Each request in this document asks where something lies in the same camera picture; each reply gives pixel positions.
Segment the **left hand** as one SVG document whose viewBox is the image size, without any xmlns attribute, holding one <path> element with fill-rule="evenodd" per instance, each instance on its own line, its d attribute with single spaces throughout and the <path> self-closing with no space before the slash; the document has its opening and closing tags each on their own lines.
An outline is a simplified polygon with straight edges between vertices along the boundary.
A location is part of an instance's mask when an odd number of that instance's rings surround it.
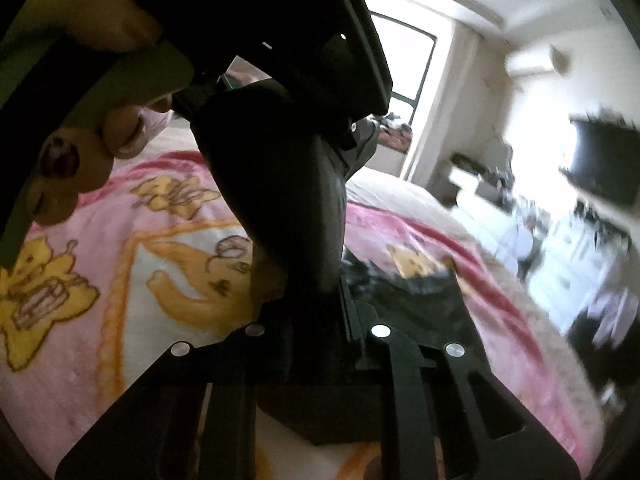
<svg viewBox="0 0 640 480">
<path fill-rule="evenodd" d="M 191 66 L 166 0 L 1 0 L 1 236 L 70 218 L 139 155 Z"/>
</svg>

